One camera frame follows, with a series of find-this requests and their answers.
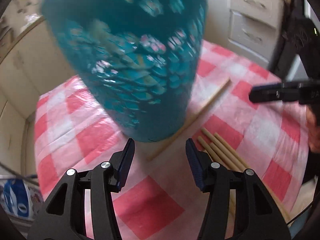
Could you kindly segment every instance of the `black clamp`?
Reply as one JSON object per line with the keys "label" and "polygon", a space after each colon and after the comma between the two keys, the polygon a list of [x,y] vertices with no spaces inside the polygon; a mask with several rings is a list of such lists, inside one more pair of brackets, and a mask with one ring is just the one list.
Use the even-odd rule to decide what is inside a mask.
{"label": "black clamp", "polygon": [[210,192],[198,240],[224,240],[230,190],[236,190],[234,233],[229,240],[289,240],[288,227],[273,198],[251,169],[229,171],[198,151],[192,139],[186,154],[196,185]]}
{"label": "black clamp", "polygon": [[264,86],[254,86],[249,94],[252,103],[282,100],[298,101],[301,105],[320,103],[320,81],[293,81]]}
{"label": "black clamp", "polygon": [[84,190],[91,190],[91,215],[95,240],[121,240],[111,192],[124,186],[134,155],[129,139],[123,151],[93,170],[69,169],[59,180],[37,215],[28,240],[90,240],[84,222]]}

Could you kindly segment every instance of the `pink checkered tablecloth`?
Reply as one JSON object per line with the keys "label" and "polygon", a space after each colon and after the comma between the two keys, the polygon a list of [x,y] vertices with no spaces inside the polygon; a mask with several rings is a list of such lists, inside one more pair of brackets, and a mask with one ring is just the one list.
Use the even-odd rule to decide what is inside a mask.
{"label": "pink checkered tablecloth", "polygon": [[[153,161],[146,156],[162,142],[136,142],[127,183],[113,194],[124,240],[196,239],[208,195],[194,183],[185,141],[189,137],[196,141],[202,126],[225,138],[291,210],[308,157],[306,109],[296,103],[252,104],[248,99],[252,85],[279,79],[248,59],[204,41],[188,113],[198,111],[229,76],[231,85],[211,109]],[[36,111],[35,155],[44,198],[67,169],[92,169],[122,150],[126,141],[79,77],[42,95]],[[93,238],[87,196],[88,192],[87,235]]]}

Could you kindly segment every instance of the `bamboo stick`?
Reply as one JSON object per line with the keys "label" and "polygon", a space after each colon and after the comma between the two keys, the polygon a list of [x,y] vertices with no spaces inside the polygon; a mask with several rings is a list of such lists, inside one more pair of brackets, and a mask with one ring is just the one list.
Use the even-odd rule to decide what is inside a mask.
{"label": "bamboo stick", "polygon": [[147,159],[149,161],[153,160],[156,158],[161,152],[163,152],[170,144],[172,144],[180,134],[182,134],[185,129],[187,129],[191,124],[195,122],[195,120],[203,113],[205,112],[208,107],[211,105],[213,101],[217,99],[217,97],[225,90],[225,88],[229,85],[230,83],[230,78],[227,78],[227,80],[221,85],[221,87],[218,89],[217,92],[209,99],[209,101],[199,110],[198,113],[194,114],[191,116],[184,125],[170,138],[166,139],[161,147],[159,147],[156,151],[154,151],[151,155],[147,156]]}
{"label": "bamboo stick", "polygon": [[[206,150],[206,149],[204,149],[203,150],[203,152],[204,153],[207,153],[208,155],[209,155],[209,157],[210,157],[210,159],[213,161],[213,162],[218,162],[218,161],[216,161],[216,160],[214,160],[213,158],[212,158],[212,156],[208,153],[208,151]],[[222,164],[224,167],[226,167],[228,170],[230,170],[230,168],[225,164],[225,163],[223,163],[223,161],[222,161],[222,163],[220,163],[220,164]]]}
{"label": "bamboo stick", "polygon": [[[220,135],[218,135],[217,133],[215,133],[214,135],[215,135],[215,137],[217,137],[217,138],[218,138],[218,136],[219,136],[219,138],[221,138],[221,139],[224,141],[223,145],[224,145],[227,149],[229,149],[229,150],[232,149],[232,151],[230,151],[232,154],[233,154],[233,153],[236,153],[234,156],[238,159],[239,162],[245,163],[245,161],[239,156],[239,154],[238,154]],[[245,169],[249,169],[249,168],[250,168],[250,167],[246,164],[246,165],[245,165]],[[278,208],[279,208],[282,216],[284,217],[284,220],[285,220],[286,222],[290,221],[290,215],[288,214],[287,210],[286,210],[285,207],[283,206],[282,202],[279,200],[279,198],[275,195],[275,193],[272,191],[272,189],[271,189],[268,185],[266,185],[264,182],[262,182],[262,183],[264,184],[264,186],[265,186],[266,189],[268,190],[269,194],[271,195],[271,197],[272,197],[273,200],[275,201],[276,205],[278,206]]]}
{"label": "bamboo stick", "polygon": [[201,136],[198,137],[198,142],[203,146],[204,149],[207,150],[207,152],[209,153],[209,155],[211,156],[211,158],[215,162],[218,162],[218,163],[222,164],[223,166],[225,166],[224,162],[215,153],[215,151],[211,149],[211,147],[205,142],[205,140]]}
{"label": "bamboo stick", "polygon": [[214,133],[215,138],[217,138],[246,168],[249,167],[249,165],[239,156],[239,154],[234,150],[218,133]]}
{"label": "bamboo stick", "polygon": [[214,143],[210,143],[210,147],[231,170],[240,172],[240,169]]}
{"label": "bamboo stick", "polygon": [[233,162],[238,167],[241,172],[246,169],[246,167],[206,128],[201,128],[201,131],[230,159],[231,162]]}

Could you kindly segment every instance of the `metal bolt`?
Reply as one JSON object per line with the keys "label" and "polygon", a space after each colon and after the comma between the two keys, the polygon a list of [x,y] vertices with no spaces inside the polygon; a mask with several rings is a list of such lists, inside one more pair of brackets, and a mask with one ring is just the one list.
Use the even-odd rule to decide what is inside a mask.
{"label": "metal bolt", "polygon": [[251,170],[251,169],[247,169],[247,170],[245,171],[245,173],[246,173],[247,175],[249,175],[249,176],[252,176],[252,175],[254,174],[254,171]]}
{"label": "metal bolt", "polygon": [[67,170],[67,175],[69,175],[69,176],[72,176],[75,173],[76,173],[76,170],[74,170],[74,169]]}
{"label": "metal bolt", "polygon": [[219,163],[211,163],[211,167],[214,169],[218,169],[218,168],[220,168],[220,164]]}
{"label": "metal bolt", "polygon": [[105,169],[108,168],[110,165],[111,165],[110,162],[101,163],[101,167],[102,167],[102,168],[105,168]]}

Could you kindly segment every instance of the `drawer handle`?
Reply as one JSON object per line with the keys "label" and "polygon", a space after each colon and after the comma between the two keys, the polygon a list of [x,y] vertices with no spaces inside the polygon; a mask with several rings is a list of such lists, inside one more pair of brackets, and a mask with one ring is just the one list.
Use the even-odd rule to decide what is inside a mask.
{"label": "drawer handle", "polygon": [[248,36],[248,38],[250,38],[250,40],[257,42],[257,43],[262,43],[262,38],[255,36],[252,33],[247,32],[245,29],[242,29],[242,31],[244,32],[245,35]]}
{"label": "drawer handle", "polygon": [[263,4],[263,3],[260,3],[260,2],[256,2],[255,0],[243,0],[245,1],[246,3],[249,3],[251,5],[254,5],[260,9],[266,9],[267,7]]}

